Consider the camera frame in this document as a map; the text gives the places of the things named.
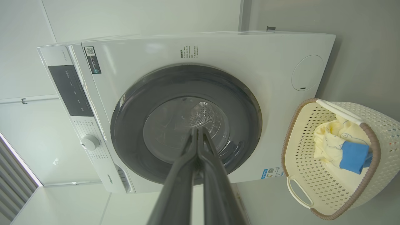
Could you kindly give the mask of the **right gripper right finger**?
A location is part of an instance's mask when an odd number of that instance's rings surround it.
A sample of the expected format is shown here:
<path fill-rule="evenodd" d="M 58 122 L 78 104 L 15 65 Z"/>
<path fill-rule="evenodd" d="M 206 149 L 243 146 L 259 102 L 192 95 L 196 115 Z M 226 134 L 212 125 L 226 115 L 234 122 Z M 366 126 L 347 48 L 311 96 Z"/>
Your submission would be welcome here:
<path fill-rule="evenodd" d="M 198 158 L 204 179 L 206 225 L 246 225 L 228 175 L 206 128 L 198 128 Z"/>

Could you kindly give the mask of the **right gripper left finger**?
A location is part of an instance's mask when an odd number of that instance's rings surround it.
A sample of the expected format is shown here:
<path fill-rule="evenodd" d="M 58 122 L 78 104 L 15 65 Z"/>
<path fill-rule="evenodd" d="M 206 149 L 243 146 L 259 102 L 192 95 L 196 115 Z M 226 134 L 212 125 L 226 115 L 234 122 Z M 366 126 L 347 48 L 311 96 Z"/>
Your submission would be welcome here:
<path fill-rule="evenodd" d="M 188 132 L 181 155 L 166 178 L 148 225 L 190 225 L 193 185 L 198 173 L 198 131 Z"/>

